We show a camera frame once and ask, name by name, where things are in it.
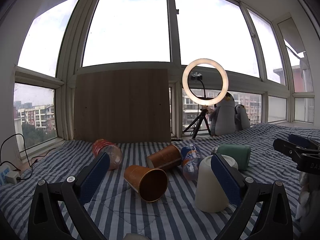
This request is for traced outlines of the blue orange soda bottle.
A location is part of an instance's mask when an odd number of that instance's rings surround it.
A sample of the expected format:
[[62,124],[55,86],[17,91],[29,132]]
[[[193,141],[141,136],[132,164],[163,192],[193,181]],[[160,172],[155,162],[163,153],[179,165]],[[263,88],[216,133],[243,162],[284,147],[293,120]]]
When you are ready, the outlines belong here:
[[194,144],[181,148],[182,173],[187,180],[197,181],[199,165],[203,157],[200,150]]

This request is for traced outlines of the orange paper cup open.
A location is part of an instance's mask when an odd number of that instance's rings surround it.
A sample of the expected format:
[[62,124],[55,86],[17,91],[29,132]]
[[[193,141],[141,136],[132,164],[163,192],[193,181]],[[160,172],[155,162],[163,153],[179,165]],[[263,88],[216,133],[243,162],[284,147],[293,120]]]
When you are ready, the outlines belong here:
[[160,168],[131,165],[124,172],[125,181],[145,202],[156,202],[168,188],[168,176]]

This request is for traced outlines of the brown paper cup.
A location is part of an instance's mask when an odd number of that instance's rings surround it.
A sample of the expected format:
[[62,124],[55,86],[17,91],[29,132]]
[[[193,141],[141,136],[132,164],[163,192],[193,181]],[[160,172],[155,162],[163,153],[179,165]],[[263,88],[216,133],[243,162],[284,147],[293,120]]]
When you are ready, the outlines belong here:
[[163,170],[176,167],[180,165],[181,162],[182,156],[180,150],[172,144],[146,158],[146,163],[149,168],[160,168]]

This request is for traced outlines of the green insulated mug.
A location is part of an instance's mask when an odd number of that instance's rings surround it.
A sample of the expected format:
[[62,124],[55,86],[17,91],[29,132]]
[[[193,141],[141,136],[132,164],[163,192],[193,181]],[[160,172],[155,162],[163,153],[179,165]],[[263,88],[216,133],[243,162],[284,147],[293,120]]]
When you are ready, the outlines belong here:
[[251,156],[251,147],[247,145],[222,144],[214,146],[212,154],[219,153],[232,157],[238,164],[240,171],[246,171]]

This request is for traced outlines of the small grey penguin plush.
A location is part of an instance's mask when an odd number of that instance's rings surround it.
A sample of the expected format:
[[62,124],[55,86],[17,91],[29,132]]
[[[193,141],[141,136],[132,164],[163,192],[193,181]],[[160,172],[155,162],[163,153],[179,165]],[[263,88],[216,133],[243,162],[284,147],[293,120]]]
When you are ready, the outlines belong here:
[[250,120],[246,113],[244,105],[235,106],[235,128],[236,131],[242,131],[244,129],[250,128]]

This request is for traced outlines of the wooden board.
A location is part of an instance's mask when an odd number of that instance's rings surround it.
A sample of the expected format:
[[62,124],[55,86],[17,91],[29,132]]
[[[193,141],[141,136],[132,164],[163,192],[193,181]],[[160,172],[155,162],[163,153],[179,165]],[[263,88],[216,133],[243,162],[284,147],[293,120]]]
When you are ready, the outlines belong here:
[[170,142],[168,71],[128,69],[78,75],[74,139]]

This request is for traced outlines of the large grey penguin plush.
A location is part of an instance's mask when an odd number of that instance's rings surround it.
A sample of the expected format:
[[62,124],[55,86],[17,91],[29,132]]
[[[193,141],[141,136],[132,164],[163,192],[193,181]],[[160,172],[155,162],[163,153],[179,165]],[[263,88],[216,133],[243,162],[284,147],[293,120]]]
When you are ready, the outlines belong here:
[[227,92],[225,97],[214,105],[209,115],[211,136],[221,136],[235,132],[235,101]]

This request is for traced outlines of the white power strip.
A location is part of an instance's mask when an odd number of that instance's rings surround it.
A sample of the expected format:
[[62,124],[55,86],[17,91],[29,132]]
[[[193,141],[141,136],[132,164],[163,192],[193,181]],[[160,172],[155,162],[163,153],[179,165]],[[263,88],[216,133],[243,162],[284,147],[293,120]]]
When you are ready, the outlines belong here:
[[3,185],[5,185],[7,183],[7,180],[6,180],[5,176],[10,171],[11,171],[11,168],[7,164],[2,164],[0,166],[0,186],[3,186]]

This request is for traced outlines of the white power adapter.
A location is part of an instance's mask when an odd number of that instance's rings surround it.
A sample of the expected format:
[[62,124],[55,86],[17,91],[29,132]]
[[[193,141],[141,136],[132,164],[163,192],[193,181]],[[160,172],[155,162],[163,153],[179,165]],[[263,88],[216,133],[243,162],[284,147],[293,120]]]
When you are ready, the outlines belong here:
[[18,178],[20,178],[20,174],[17,171],[9,171],[5,175],[5,179],[7,183],[11,183],[16,185],[18,183]]

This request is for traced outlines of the white plastic cup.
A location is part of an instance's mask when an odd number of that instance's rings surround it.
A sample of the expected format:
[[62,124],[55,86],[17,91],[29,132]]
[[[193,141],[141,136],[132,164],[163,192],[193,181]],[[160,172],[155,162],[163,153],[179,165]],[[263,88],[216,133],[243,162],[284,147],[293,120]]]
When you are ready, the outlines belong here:
[[203,212],[217,213],[229,205],[229,200],[212,171],[211,158],[207,156],[200,163],[194,203]]

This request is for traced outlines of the red lidded plastic cup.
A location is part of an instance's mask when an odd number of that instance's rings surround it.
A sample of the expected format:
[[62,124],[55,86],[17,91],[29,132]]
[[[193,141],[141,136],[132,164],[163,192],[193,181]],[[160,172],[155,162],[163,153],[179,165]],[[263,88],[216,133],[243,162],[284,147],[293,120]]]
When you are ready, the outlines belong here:
[[105,139],[96,140],[92,145],[92,152],[95,157],[97,157],[100,152],[107,153],[109,155],[109,170],[116,170],[120,166],[123,158],[121,149],[116,144]]

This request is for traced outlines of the black tripod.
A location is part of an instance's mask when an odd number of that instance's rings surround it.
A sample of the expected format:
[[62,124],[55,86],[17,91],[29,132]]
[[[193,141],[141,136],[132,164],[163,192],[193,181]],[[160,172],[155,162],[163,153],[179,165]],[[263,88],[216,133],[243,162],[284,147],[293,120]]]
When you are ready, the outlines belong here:
[[202,107],[200,114],[182,131],[186,133],[191,130],[190,136],[192,139],[197,137],[198,132],[200,131],[201,125],[204,122],[208,135],[211,135],[210,127],[206,115],[209,113],[208,108]]

